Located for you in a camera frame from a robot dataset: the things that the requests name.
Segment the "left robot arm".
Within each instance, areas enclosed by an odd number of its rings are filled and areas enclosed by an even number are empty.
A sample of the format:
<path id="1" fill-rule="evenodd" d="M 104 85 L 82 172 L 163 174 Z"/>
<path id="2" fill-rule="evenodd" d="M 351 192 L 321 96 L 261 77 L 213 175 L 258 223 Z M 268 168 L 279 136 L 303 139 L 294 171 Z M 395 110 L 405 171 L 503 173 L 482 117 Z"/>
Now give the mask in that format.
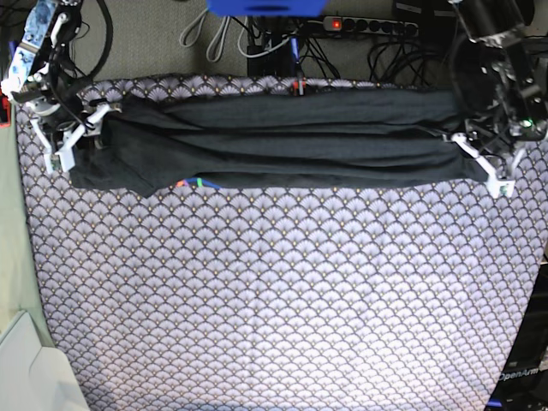
<path id="1" fill-rule="evenodd" d="M 463 114 L 464 147 L 472 158 L 509 176 L 528 142 L 547 138 L 547 99 L 525 46 L 525 23 L 514 1 L 452 1 L 463 32 L 449 70 Z"/>

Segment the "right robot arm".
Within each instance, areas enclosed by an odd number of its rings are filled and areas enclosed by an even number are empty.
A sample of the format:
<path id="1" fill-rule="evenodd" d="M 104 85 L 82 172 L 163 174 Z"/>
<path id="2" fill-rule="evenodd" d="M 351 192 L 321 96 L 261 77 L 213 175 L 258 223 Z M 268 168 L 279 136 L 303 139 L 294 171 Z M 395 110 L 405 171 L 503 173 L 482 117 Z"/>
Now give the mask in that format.
<path id="1" fill-rule="evenodd" d="M 77 67 L 70 48 L 83 25 L 82 4 L 82 1 L 37 1 L 25 22 L 8 75 L 1 83 L 9 102 L 31 110 L 38 131 L 55 147 L 62 137 L 80 139 L 100 134 L 104 115 L 99 110 L 112 111 L 104 99 L 93 104 L 94 111 L 87 111 L 78 97 L 80 90 L 89 86 L 106 64 L 114 39 L 110 10 L 105 1 L 99 1 L 105 24 L 104 46 L 89 73 Z"/>

